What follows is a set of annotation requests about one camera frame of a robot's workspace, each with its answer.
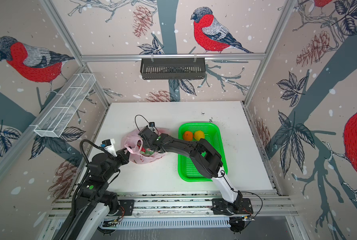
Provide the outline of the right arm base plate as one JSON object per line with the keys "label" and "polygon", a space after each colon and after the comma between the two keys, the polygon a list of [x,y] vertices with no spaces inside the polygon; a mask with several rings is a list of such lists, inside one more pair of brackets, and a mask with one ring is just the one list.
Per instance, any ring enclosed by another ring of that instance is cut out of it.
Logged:
{"label": "right arm base plate", "polygon": [[251,200],[248,198],[242,198],[237,204],[232,204],[224,199],[212,199],[212,207],[214,215],[252,215],[254,213]]}

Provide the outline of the orange fruit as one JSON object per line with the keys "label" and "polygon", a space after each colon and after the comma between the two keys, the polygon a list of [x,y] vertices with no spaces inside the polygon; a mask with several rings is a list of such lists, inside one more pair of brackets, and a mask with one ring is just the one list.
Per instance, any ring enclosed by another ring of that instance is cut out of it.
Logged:
{"label": "orange fruit", "polygon": [[194,137],[193,137],[193,133],[192,132],[190,132],[190,131],[185,131],[184,133],[183,133],[183,140],[185,140],[185,141],[192,141],[194,139]]}

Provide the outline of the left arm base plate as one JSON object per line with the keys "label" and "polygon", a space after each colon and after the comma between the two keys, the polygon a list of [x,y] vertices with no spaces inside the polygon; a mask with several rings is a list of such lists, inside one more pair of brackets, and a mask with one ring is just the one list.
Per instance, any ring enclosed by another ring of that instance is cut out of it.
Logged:
{"label": "left arm base plate", "polygon": [[134,209],[134,200],[115,200],[112,199],[107,203],[98,203],[94,209],[94,213],[98,214],[99,210],[107,212],[108,217],[126,217],[131,216]]}

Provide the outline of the pink plastic bag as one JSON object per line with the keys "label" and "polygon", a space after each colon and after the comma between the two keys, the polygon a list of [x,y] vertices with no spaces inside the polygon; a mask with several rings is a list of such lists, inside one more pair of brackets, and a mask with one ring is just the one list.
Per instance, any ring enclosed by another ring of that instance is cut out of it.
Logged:
{"label": "pink plastic bag", "polygon": [[130,151],[129,161],[135,164],[148,164],[155,162],[167,155],[167,153],[157,153],[154,152],[150,157],[144,157],[140,154],[140,150],[137,146],[142,146],[145,149],[146,145],[143,143],[143,139],[138,135],[139,131],[137,129],[127,133],[121,139],[121,146]]}

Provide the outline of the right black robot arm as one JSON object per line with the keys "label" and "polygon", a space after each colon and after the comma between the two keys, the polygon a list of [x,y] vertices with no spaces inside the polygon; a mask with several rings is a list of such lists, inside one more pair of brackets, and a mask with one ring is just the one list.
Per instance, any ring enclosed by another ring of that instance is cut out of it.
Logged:
{"label": "right black robot arm", "polygon": [[175,153],[190,158],[198,172],[213,181],[223,198],[221,205],[216,204],[213,211],[231,216],[243,210],[242,193],[230,183],[221,154],[207,140],[180,140],[168,134],[157,134],[149,127],[144,127],[138,135],[147,148],[154,152]]}

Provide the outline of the red dragon fruit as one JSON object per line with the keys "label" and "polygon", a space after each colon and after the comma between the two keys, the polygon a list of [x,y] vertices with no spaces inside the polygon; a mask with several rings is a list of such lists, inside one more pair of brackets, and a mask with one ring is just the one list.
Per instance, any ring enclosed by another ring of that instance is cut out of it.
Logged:
{"label": "red dragon fruit", "polygon": [[140,150],[140,154],[144,157],[150,157],[151,155],[154,154],[153,151],[151,151],[150,149],[145,149],[144,147],[142,146],[137,146]]}

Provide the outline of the yellow lemon fruit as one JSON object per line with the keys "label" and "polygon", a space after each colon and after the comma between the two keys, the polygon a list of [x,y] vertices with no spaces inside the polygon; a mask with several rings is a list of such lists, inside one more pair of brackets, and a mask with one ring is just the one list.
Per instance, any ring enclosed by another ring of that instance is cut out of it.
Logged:
{"label": "yellow lemon fruit", "polygon": [[193,133],[193,138],[196,141],[199,141],[200,139],[205,139],[205,133],[203,131],[196,131]]}

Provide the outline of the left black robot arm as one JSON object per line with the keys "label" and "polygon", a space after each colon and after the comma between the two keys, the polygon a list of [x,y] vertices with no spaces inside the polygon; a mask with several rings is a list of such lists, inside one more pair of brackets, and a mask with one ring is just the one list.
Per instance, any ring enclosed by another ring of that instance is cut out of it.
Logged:
{"label": "left black robot arm", "polygon": [[96,231],[110,235],[125,216],[132,214],[134,201],[119,201],[117,193],[108,191],[109,184],[120,174],[120,167],[128,164],[129,151],[116,150],[115,140],[95,145],[89,140],[80,142],[80,152],[86,172],[71,201],[71,210],[54,236],[55,240],[89,240]]}

